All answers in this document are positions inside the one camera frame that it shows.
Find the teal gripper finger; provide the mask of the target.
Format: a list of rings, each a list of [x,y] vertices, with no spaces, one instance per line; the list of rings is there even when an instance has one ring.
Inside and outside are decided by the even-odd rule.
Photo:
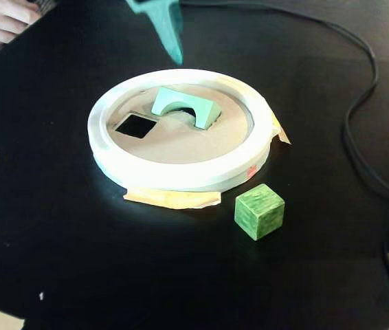
[[[182,65],[184,52],[181,44],[183,19],[178,0],[126,1],[135,14],[145,14],[176,65]]]

